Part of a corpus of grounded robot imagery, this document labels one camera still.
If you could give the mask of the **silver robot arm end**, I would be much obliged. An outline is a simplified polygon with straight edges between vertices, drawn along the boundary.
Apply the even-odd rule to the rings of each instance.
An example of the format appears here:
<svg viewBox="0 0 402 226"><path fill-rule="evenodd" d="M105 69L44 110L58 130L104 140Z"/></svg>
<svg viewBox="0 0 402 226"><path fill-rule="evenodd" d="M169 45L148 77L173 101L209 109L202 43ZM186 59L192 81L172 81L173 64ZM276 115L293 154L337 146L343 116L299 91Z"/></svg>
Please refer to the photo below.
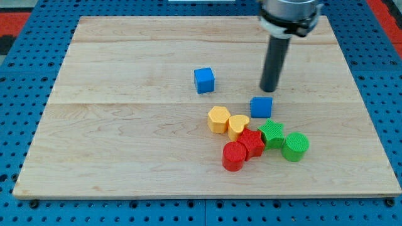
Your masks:
<svg viewBox="0 0 402 226"><path fill-rule="evenodd" d="M275 38L304 38L316 27L322 7L318 0L262 0L259 20Z"/></svg>

